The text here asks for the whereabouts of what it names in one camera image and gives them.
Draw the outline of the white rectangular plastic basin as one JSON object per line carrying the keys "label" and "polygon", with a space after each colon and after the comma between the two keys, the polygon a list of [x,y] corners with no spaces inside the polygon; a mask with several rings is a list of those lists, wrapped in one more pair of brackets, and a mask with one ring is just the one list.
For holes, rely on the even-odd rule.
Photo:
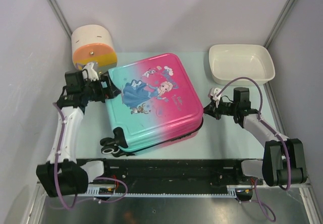
{"label": "white rectangular plastic basin", "polygon": [[272,57],[261,45],[216,44],[209,49],[208,58],[212,78],[220,85],[238,77],[263,85],[276,75]]}

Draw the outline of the pink and teal kids suitcase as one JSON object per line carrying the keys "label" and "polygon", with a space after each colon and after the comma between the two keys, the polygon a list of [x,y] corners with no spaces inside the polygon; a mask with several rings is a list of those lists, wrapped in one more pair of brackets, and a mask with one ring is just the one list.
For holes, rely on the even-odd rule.
{"label": "pink and teal kids suitcase", "polygon": [[164,53],[109,69],[120,94],[105,105],[114,137],[101,139],[102,154],[134,155],[197,134],[203,106],[179,59]]}

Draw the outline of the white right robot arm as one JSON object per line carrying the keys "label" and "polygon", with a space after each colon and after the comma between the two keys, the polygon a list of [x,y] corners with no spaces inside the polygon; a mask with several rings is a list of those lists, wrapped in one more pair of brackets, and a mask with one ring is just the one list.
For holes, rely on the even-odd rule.
{"label": "white right robot arm", "polygon": [[233,100],[228,102],[223,100],[220,91],[219,88],[210,90],[210,103],[204,108],[204,113],[217,120],[222,116],[231,116],[264,148],[262,159],[241,162],[241,167],[233,171],[234,181],[245,184],[251,177],[255,177],[263,179],[271,187],[286,189],[292,184],[305,183],[307,169],[301,140],[278,132],[262,117],[260,111],[252,108],[248,88],[234,88]]}

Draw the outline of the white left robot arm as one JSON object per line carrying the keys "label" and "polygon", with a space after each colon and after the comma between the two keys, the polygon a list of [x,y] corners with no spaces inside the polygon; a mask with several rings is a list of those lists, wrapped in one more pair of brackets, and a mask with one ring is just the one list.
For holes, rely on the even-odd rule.
{"label": "white left robot arm", "polygon": [[101,160],[78,165],[76,144],[88,103],[115,98],[120,90],[108,73],[91,81],[88,70],[66,72],[65,82],[53,104],[58,111],[58,125],[51,152],[46,162],[36,168],[36,175],[49,197],[83,194],[94,179],[104,184],[112,177],[111,170]]}

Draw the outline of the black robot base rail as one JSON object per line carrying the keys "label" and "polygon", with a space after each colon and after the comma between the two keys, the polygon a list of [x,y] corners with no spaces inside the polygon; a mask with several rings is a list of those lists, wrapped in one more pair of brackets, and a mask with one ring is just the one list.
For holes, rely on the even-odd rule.
{"label": "black robot base rail", "polygon": [[242,172],[240,159],[101,158],[104,177],[123,180],[208,180],[218,185],[248,185],[256,177]]}

